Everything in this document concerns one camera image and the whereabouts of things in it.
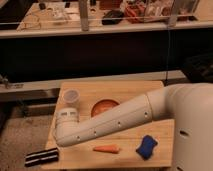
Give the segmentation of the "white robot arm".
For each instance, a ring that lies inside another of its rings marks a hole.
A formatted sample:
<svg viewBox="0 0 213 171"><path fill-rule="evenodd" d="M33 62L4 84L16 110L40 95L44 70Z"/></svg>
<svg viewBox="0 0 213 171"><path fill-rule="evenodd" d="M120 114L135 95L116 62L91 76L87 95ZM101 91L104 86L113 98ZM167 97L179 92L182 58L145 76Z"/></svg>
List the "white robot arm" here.
<svg viewBox="0 0 213 171"><path fill-rule="evenodd" d="M73 146L152 121L175 120L171 171L213 171L213 84L173 84L89 120L57 114L55 141Z"/></svg>

